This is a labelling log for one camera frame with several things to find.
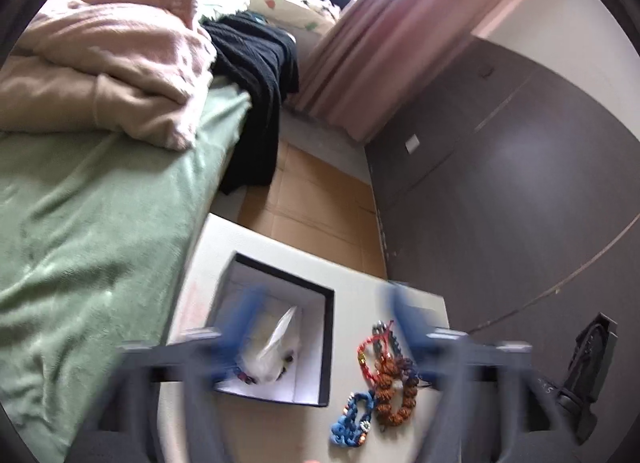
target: dark gray wall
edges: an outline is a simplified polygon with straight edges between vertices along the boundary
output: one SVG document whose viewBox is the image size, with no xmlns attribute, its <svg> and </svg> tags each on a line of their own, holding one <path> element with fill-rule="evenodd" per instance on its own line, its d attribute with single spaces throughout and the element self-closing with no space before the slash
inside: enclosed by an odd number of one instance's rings
<svg viewBox="0 0 640 463">
<path fill-rule="evenodd" d="M 586 463 L 605 462 L 640 411 L 640 225 L 560 293 L 526 304 L 640 212 L 640 143 L 571 83 L 478 40 L 367 157 L 389 277 L 444 296 L 451 327 L 521 310 L 475 337 L 531 342 L 536 366 L 559 380 L 598 312 L 619 322 L 600 423 L 580 450 Z"/>
</svg>

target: open box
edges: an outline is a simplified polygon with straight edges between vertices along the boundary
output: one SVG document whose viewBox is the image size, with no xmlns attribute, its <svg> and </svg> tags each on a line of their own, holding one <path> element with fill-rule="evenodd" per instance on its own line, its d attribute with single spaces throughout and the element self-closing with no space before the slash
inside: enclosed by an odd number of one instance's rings
<svg viewBox="0 0 640 463">
<path fill-rule="evenodd" d="M 266 323 L 267 329 L 274 327 L 291 306 L 297 307 L 289 329 L 300 339 L 298 352 L 276 382 L 248 385 L 231 378 L 216 389 L 247 398 L 326 407 L 331 379 L 334 291 L 235 252 L 220 278 L 207 325 L 215 327 L 217 318 L 225 316 L 241 292 L 255 286 L 261 286 L 266 293 L 257 323 Z"/>
</svg>

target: green bed sheet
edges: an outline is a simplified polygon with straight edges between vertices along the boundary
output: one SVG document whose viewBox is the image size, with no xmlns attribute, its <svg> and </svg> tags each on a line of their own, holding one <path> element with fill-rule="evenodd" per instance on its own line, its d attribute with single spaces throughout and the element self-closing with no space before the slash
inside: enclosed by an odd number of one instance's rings
<svg viewBox="0 0 640 463">
<path fill-rule="evenodd" d="M 119 347 L 161 341 L 249 106 L 215 79 L 185 153 L 0 133 L 0 401 L 40 463 L 62 463 Z"/>
</svg>

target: light switch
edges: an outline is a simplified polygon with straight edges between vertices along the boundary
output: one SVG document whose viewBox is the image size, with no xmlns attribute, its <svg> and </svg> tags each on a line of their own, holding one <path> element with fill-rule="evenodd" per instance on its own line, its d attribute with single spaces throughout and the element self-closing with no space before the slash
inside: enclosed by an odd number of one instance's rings
<svg viewBox="0 0 640 463">
<path fill-rule="evenodd" d="M 418 140 L 418 137 L 415 135 L 412 135 L 411 138 L 409 138 L 404 143 L 404 146 L 406 147 L 406 152 L 409 154 L 413 153 L 418 148 L 419 145 L 420 145 L 420 140 Z"/>
</svg>

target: pink curtain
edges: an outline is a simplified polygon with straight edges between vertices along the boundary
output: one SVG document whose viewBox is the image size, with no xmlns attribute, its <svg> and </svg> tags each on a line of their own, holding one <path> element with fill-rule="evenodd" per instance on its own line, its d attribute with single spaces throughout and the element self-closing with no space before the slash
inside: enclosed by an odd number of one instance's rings
<svg viewBox="0 0 640 463">
<path fill-rule="evenodd" d="M 358 0 L 301 65 L 290 105 L 367 141 L 498 2 Z"/>
</svg>

